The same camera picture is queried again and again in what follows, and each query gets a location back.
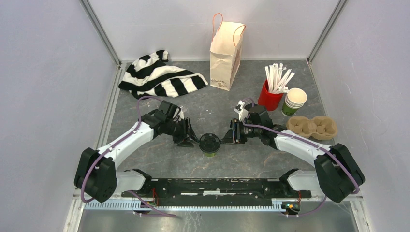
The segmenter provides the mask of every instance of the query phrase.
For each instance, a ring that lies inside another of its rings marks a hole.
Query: paper cup
[[[299,88],[292,88],[286,94],[285,101],[282,106],[282,113],[286,116],[291,116],[305,104],[308,96]]]

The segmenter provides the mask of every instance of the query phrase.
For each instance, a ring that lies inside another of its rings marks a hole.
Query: striped cloth
[[[139,58],[126,70],[118,87],[138,99],[142,96],[174,98],[208,85],[201,74],[166,65],[167,61],[168,52],[164,50]]]

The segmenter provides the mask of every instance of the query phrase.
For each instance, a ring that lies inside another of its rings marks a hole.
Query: paper bag
[[[242,23],[224,22],[222,14],[217,13],[212,19],[212,36],[216,15],[222,17],[222,22],[211,42],[211,86],[229,91],[241,62],[242,34],[246,26]]]

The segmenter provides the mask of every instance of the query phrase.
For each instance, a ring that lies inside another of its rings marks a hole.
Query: metal frame
[[[308,61],[311,63],[315,56],[318,53],[318,50],[322,46],[324,40],[326,39],[327,35],[329,34],[330,30],[332,29],[333,25],[335,24],[336,19],[339,17],[340,12],[343,10],[344,6],[346,5],[348,0],[339,0],[337,3],[335,9],[333,10],[332,14],[330,15],[329,20],[326,23],[326,26],[324,26],[324,29],[322,33],[320,34],[317,42],[313,46],[312,51],[310,52],[309,57],[307,58]]]
[[[105,47],[107,48],[108,52],[110,53],[111,58],[117,65],[121,65],[121,60],[119,59],[117,53],[113,45],[111,44],[110,40],[108,39],[107,34],[104,31],[98,17],[95,15],[94,10],[92,9],[91,4],[88,0],[80,0],[81,5],[84,7],[88,17],[90,18],[91,23],[94,25],[95,30],[97,31],[98,35],[100,36],[102,42],[104,43]]]
[[[114,81],[112,82],[111,93],[108,99],[107,106],[105,108],[105,115],[101,126],[100,136],[97,142],[95,143],[95,147],[101,147],[107,143],[108,134],[110,132],[111,123],[113,121],[115,107],[119,95],[118,84],[124,76],[126,68],[127,64],[121,64],[121,66],[117,69],[115,73]],[[64,232],[77,232],[78,227],[80,226],[80,220],[83,215],[84,206],[86,204],[81,201],[79,197],[79,191],[79,189],[76,189],[74,191],[74,196],[71,201],[66,222],[64,224]]]
[[[359,232],[371,232],[371,223],[369,220],[366,203],[362,202],[350,202],[351,209],[353,211],[354,220],[356,221]]]

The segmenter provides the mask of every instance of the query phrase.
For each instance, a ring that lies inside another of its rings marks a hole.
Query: black lid
[[[201,136],[199,140],[199,148],[205,153],[214,153],[219,150],[220,140],[219,138],[212,134],[207,133]]]

